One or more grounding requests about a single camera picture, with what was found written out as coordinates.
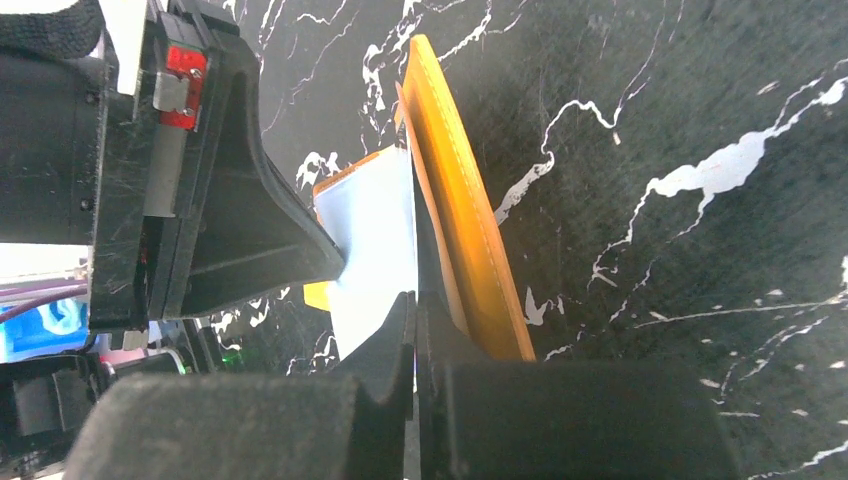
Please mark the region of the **orange leather card holder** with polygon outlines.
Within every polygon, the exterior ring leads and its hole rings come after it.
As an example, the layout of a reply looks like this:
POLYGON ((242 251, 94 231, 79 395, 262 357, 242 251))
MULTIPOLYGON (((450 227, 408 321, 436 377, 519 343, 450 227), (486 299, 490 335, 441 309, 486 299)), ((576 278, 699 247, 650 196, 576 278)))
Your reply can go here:
POLYGON ((498 223, 441 65, 423 35, 411 39, 409 54, 397 87, 398 144, 313 187, 317 218, 344 267, 333 280, 307 285, 305 302, 330 314, 338 353, 347 357, 382 325, 398 294, 421 291, 414 198, 421 193, 454 324, 495 358, 534 361, 498 223))

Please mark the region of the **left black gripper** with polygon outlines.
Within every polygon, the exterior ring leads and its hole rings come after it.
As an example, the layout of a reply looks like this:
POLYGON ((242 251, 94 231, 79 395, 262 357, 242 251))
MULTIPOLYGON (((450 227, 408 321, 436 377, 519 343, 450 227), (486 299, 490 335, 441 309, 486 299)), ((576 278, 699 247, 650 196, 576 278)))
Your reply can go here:
POLYGON ((146 331, 142 206, 160 113, 158 1, 140 18, 137 88, 118 88, 102 6, 1 17, 1 239, 83 246, 71 279, 32 280, 1 300, 1 454, 65 456, 112 375, 102 336, 146 331))

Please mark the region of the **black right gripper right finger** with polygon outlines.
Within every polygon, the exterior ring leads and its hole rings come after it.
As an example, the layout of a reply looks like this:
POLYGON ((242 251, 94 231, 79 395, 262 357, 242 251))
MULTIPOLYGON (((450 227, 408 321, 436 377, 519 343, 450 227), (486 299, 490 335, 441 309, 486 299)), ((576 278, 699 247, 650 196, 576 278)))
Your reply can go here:
POLYGON ((687 369, 498 361, 440 297, 416 308, 425 479, 735 479, 716 408, 687 369))

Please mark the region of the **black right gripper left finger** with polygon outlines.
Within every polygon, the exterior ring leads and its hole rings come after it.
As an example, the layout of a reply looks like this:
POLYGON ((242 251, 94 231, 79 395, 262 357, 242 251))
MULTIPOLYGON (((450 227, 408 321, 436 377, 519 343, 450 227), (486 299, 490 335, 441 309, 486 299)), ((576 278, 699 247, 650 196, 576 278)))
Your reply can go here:
POLYGON ((334 369, 134 374, 92 410, 68 479, 399 479, 412 409, 415 296, 334 369))

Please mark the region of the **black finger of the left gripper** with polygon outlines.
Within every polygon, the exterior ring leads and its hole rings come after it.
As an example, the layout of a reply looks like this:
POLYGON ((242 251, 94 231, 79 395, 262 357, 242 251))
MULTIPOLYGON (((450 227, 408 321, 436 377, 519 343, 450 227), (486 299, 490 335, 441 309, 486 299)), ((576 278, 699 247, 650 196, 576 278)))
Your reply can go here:
POLYGON ((160 13, 160 105, 148 183, 148 314, 197 318, 342 268, 326 231, 266 153, 260 64, 224 13, 160 13))

